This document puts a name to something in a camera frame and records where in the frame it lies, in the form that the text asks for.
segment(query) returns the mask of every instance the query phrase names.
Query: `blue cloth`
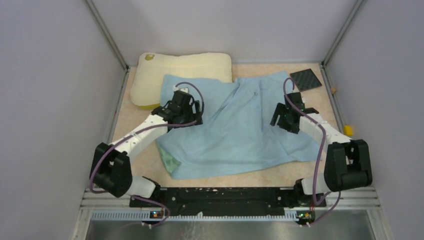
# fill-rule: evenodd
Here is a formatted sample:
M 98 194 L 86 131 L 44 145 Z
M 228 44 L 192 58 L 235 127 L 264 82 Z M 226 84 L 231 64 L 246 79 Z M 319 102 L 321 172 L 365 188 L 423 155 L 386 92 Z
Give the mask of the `blue cloth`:
M 296 160 L 313 161 L 319 146 L 309 135 L 270 125 L 277 103 L 284 103 L 283 82 L 287 77 L 282 71 L 223 83 L 166 75 L 160 94 L 162 106 L 172 99 L 173 86 L 180 82 L 190 82 L 199 88 L 205 103 L 202 125 L 173 129 L 156 140 L 162 160 L 171 156 L 179 164 L 168 170 L 171 176 L 206 178 L 251 172 Z M 291 82 L 287 83 L 288 93 L 292 86 Z M 191 86 L 178 87 L 188 87 L 194 99 L 200 99 Z

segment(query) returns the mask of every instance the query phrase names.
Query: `white cable clip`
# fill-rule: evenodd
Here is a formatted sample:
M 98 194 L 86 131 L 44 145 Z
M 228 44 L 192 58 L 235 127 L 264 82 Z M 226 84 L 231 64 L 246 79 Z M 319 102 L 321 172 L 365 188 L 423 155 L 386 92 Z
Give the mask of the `white cable clip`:
M 141 138 L 141 137 L 139 137 L 139 135 L 138 135 L 135 131 L 132 131 L 132 132 L 130 132 L 129 134 L 130 134 L 133 138 L 137 139 L 138 141 L 141 141 L 141 140 L 142 140 L 142 138 Z
M 317 119 L 315 119 L 315 121 L 316 121 L 316 123 L 311 121 L 313 124 L 315 124 L 315 127 L 318 127 L 318 125 L 321 125 L 322 127 L 324 127 L 323 124 L 327 123 L 327 121 L 325 121 L 325 120 L 324 121 L 318 121 Z
M 177 86 L 172 86 L 172 91 L 178 91 L 178 90 L 180 90 L 180 91 L 182 91 L 182 92 L 184 92 L 184 93 L 189 93 L 189 88 L 188 87 L 182 87 L 182 88 L 178 88 Z

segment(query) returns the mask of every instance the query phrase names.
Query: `metal pole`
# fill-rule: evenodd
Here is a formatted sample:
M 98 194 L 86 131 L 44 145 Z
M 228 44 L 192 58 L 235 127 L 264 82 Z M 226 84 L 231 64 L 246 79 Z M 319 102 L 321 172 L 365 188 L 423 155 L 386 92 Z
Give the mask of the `metal pole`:
M 128 70 L 125 72 L 125 75 L 123 77 L 123 81 L 122 81 L 122 85 L 121 85 L 121 88 L 120 88 L 118 100 L 117 100 L 117 103 L 116 103 L 116 106 L 115 106 L 115 111 L 114 111 L 112 123 L 110 125 L 109 133 L 107 134 L 107 143 L 112 142 L 112 139 L 113 139 L 114 134 L 115 134 L 115 128 L 117 127 L 118 116 L 119 116 L 119 112 L 121 110 L 121 105 L 122 105 L 122 100 L 124 98 L 125 88 L 127 86 L 128 77 L 130 76 L 130 69 L 131 68 L 128 68 Z
M 335 100 L 334 96 L 332 95 L 330 89 L 332 87 L 331 82 L 328 78 L 327 71 L 324 68 L 322 64 L 320 64 L 321 74 L 322 78 L 324 80 L 324 86 L 327 90 L 328 99 L 330 100 L 330 104 L 334 113 L 335 121 L 337 123 L 338 130 L 343 133 L 343 126 L 345 126 L 345 121 L 343 120 L 343 115 L 340 111 L 340 106 L 338 102 Z
M 94 18 L 94 21 L 96 22 L 98 28 L 100 29 L 101 34 L 103 35 L 104 39 L 106 40 L 107 44 L 109 45 L 110 49 L 112 50 L 113 54 L 115 55 L 116 59 L 118 60 L 119 64 L 124 70 L 127 70 L 128 65 L 125 62 L 124 57 L 121 54 L 121 51 L 118 49 L 117 44 L 115 43 L 114 39 L 112 38 L 111 33 L 109 32 L 108 28 L 105 25 L 105 22 L 103 21 L 102 17 L 99 14 L 99 11 L 97 10 L 96 6 L 94 5 L 92 0 L 83 0 L 85 5 L 87 6 L 88 10 L 90 11 L 92 17 Z
M 357 13 L 359 12 L 359 9 L 364 5 L 364 3 L 367 0 L 357 0 L 355 5 L 353 6 L 352 11 L 350 11 L 349 16 L 347 17 L 346 21 L 344 22 L 343 26 L 340 29 L 340 32 L 338 33 L 337 37 L 335 38 L 334 42 L 332 43 L 330 50 L 327 52 L 327 55 L 324 58 L 324 61 L 322 62 L 322 65 L 324 68 L 329 64 L 334 52 L 336 51 L 337 47 L 339 46 L 340 42 L 343 39 L 343 36 L 347 32 L 349 26 L 351 25 L 352 21 L 356 17 Z

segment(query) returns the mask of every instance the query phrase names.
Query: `white wall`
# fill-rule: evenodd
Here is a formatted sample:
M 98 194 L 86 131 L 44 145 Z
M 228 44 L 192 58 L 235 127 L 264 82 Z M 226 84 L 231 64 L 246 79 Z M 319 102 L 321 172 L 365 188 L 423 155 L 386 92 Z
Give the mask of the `white wall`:
M 70 238 L 122 79 L 83 1 L 0 1 L 0 239 Z
M 322 61 L 356 0 L 94 0 L 126 62 L 144 52 Z
M 424 1 L 373 0 L 329 65 L 355 137 L 369 144 L 373 184 L 395 239 L 422 239 Z

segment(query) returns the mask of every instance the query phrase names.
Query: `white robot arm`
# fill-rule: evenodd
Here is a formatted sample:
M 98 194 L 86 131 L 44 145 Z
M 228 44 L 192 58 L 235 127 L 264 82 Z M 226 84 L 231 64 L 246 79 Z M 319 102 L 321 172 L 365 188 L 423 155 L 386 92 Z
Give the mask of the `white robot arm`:
M 271 125 L 277 123 L 280 128 L 294 134 L 303 131 L 321 145 L 321 151 L 327 153 L 324 173 L 314 173 L 315 193 L 339 192 L 369 186 L 373 177 L 367 143 L 340 133 L 314 108 L 305 108 L 300 92 L 289 93 L 287 98 L 285 104 L 277 104 Z M 298 190 L 301 195 L 312 195 L 313 186 L 314 178 L 310 177 L 297 180 L 294 188 L 295 192 Z
M 163 117 L 159 115 L 150 114 L 146 120 L 143 121 L 138 127 L 129 132 L 123 138 L 132 136 L 124 143 L 118 145 L 115 150 L 121 153 L 128 153 L 128 158 L 130 165 L 133 165 L 134 159 L 155 139 L 166 134 L 168 132 L 168 127 L 165 126 L 168 122 L 164 121 Z M 164 125 L 155 127 L 146 131 L 143 131 L 137 134 L 137 131 L 148 128 L 150 126 Z M 115 145 L 121 141 L 121 139 L 112 142 L 112 145 Z M 155 190 L 156 185 L 151 180 L 141 177 L 141 176 L 132 176 L 132 184 L 129 187 L 128 191 L 125 194 L 127 195 L 138 195 L 144 198 L 150 198 L 153 191 Z

